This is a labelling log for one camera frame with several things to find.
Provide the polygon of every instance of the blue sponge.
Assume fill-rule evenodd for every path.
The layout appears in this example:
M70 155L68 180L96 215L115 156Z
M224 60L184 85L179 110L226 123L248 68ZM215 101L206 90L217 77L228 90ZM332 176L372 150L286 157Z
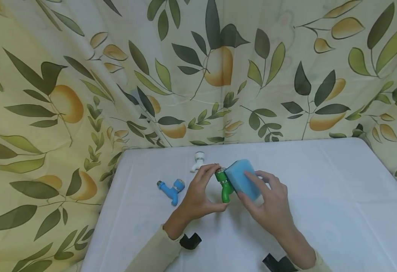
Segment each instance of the blue sponge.
M247 159L235 161L235 163L229 166L224 172L230 183L232 183L235 192L243 192L254 201L261 195L261 192L259 188L245 176L244 171L255 175L253 166Z

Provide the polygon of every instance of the fabric backdrop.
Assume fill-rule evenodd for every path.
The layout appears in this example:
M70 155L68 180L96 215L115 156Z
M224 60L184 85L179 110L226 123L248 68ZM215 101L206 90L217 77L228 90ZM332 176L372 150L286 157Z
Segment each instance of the fabric backdrop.
M397 1L0 0L0 272L78 271L128 148L330 137L397 178Z

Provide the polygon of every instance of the left hand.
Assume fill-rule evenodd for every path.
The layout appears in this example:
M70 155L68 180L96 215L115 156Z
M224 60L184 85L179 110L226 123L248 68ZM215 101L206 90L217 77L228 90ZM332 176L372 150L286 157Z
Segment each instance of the left hand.
M212 203L205 194L206 186L218 168L219 164L201 166L189 184L182 203L163 227L172 240L176 240L192 220L214 212L223 212L227 208L227 203Z

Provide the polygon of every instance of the beige sleeve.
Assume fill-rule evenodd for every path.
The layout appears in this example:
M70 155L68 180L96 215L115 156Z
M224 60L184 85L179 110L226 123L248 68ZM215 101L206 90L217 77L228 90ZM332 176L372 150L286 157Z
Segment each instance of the beige sleeve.
M181 250L179 241L171 240L162 226L147 244L138 252L125 272L163 272L178 257Z
M302 270L301 268L299 268L294 264L295 268L302 272L332 272L330 267L328 267L327 264L324 262L324 260L322 260L321 255L319 255L319 253L316 250L315 250L315 254L316 254L316 263L314 267L312 267L311 269Z

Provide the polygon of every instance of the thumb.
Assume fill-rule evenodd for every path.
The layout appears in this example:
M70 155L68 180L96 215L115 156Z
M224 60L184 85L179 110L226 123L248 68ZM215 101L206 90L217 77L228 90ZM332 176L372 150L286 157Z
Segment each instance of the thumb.
M212 212L224 212L227 209L228 203L214 203L212 204Z
M238 192L238 197L241 200L244 207L250 213L250 215L254 216L257 213L257 206L253 203L253 201L243 192Z

